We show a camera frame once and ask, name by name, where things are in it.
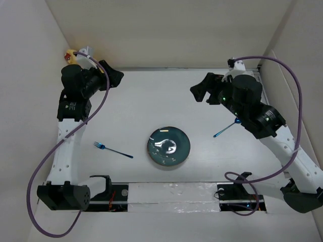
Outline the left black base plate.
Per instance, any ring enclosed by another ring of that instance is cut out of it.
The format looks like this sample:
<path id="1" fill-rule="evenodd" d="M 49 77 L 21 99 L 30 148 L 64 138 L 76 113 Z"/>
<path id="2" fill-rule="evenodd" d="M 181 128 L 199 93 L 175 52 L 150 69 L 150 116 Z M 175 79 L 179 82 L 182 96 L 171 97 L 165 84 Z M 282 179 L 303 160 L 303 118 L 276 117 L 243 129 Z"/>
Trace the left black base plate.
<path id="1" fill-rule="evenodd" d="M 128 194 L 129 184 L 112 184 L 110 193 L 92 198 L 85 212 L 127 212 Z"/>

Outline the blue metal spoon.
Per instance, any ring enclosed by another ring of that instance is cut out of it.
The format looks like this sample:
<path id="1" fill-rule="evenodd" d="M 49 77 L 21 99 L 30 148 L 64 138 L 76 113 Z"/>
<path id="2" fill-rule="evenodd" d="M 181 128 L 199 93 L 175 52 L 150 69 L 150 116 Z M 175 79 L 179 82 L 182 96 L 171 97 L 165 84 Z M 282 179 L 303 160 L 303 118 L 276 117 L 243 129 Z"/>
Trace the blue metal spoon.
<path id="1" fill-rule="evenodd" d="M 213 138 L 218 137 L 220 134 L 222 134 L 224 131 L 226 131 L 227 129 L 229 129 L 230 127 L 232 127 L 235 124 L 240 124 L 241 120 L 239 118 L 235 118 L 234 122 L 230 125 L 228 125 L 227 127 L 225 127 L 224 129 L 222 129 L 221 131 L 217 132 L 216 134 L 213 135 Z"/>

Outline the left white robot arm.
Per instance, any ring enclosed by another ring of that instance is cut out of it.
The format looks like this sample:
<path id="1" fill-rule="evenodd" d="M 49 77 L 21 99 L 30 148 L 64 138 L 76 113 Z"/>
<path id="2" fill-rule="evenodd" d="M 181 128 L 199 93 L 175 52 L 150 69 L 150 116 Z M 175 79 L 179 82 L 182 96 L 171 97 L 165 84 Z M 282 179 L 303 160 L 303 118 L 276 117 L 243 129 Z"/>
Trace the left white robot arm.
<path id="1" fill-rule="evenodd" d="M 104 60 L 91 60 L 93 53 L 87 46 L 79 51 L 69 49 L 65 54 L 68 64 L 61 70 L 58 148 L 46 183 L 37 188 L 38 198 L 51 210 L 85 211 L 91 198 L 107 200 L 113 192 L 108 175 L 92 175 L 83 182 L 78 179 L 80 142 L 88 119 L 94 116 L 90 98 L 97 91 L 116 88 L 124 76 Z"/>

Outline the blue metal fork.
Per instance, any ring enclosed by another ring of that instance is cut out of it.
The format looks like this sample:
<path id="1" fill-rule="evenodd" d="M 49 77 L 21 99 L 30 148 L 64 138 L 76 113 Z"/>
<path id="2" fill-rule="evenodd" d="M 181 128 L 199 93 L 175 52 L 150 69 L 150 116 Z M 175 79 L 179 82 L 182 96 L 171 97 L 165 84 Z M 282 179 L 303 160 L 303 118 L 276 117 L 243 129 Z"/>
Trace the blue metal fork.
<path id="1" fill-rule="evenodd" d="M 101 149 L 101 150 L 109 150 L 109 151 L 115 152 L 115 153 L 117 153 L 117 154 L 123 155 L 123 156 L 128 157 L 128 158 L 131 158 L 131 159 L 133 159 L 133 158 L 134 158 L 132 155 L 128 155 L 128 154 L 125 154 L 125 153 L 122 153 L 122 152 L 116 151 L 116 150 L 114 150 L 114 149 L 108 148 L 108 147 L 106 147 L 104 144 L 99 143 L 99 142 L 94 142 L 94 143 L 93 143 L 93 145 L 94 145 L 95 147 L 97 147 L 98 149 Z"/>

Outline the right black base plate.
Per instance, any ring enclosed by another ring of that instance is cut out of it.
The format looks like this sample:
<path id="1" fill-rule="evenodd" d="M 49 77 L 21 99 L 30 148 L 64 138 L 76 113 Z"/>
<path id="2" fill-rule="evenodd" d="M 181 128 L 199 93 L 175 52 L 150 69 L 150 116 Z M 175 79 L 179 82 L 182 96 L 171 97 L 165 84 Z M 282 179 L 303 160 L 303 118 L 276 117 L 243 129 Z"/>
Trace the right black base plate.
<path id="1" fill-rule="evenodd" d="M 214 198 L 219 201 L 221 212 L 251 212 L 256 208 L 255 194 L 248 194 L 242 185 L 217 183 Z"/>

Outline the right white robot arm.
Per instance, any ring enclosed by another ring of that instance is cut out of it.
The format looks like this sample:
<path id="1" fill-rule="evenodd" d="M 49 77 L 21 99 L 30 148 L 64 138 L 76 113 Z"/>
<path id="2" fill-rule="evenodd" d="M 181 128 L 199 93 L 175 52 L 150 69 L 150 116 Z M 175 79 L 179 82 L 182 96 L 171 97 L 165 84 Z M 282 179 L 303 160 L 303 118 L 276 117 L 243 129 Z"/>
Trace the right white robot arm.
<path id="1" fill-rule="evenodd" d="M 322 206 L 322 170 L 300 146 L 285 119 L 272 106 L 261 101 L 262 84 L 246 72 L 243 58 L 228 60 L 229 71 L 224 75 L 208 73 L 190 88 L 197 102 L 223 105 L 241 125 L 265 145 L 280 161 L 279 173 L 288 177 L 277 180 L 276 174 L 256 178 L 249 172 L 238 174 L 233 180 L 233 192 L 240 199 L 265 195 L 285 201 L 299 213 L 307 213 Z"/>

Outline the yellow cartoon car placemat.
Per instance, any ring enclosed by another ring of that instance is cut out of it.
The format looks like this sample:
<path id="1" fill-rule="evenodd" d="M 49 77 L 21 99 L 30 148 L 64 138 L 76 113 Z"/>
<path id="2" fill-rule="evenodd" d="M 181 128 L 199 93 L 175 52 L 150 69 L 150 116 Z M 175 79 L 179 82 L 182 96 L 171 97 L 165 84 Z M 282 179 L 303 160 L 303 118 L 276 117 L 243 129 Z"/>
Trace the yellow cartoon car placemat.
<path id="1" fill-rule="evenodd" d="M 77 55 L 74 54 L 74 52 L 76 52 L 73 49 L 68 49 L 64 55 L 64 59 L 65 61 L 69 64 L 69 65 L 77 65 Z"/>

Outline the dark teal ceramic plate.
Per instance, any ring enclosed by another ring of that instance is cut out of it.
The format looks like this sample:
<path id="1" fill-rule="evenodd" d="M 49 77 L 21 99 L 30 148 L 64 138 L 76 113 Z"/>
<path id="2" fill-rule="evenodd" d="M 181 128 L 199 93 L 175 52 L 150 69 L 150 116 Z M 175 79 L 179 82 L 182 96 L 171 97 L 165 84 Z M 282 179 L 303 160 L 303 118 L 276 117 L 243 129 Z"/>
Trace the dark teal ceramic plate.
<path id="1" fill-rule="evenodd" d="M 155 130 L 147 141 L 147 153 L 156 164 L 176 166 L 189 156 L 191 143 L 181 129 L 168 126 Z"/>

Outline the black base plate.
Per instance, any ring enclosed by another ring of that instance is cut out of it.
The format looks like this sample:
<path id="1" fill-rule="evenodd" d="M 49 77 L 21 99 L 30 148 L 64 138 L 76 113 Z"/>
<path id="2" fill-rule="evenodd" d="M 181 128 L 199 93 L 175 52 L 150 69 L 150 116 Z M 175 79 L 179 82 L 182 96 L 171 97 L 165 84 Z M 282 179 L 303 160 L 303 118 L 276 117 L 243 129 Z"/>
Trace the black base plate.
<path id="1" fill-rule="evenodd" d="M 248 194 L 242 185 L 217 183 L 214 198 L 219 201 L 221 212 L 251 212 L 256 208 L 255 194 Z"/>
<path id="2" fill-rule="evenodd" d="M 92 198 L 85 212 L 127 212 L 128 194 L 129 184 L 112 184 L 110 193 Z"/>

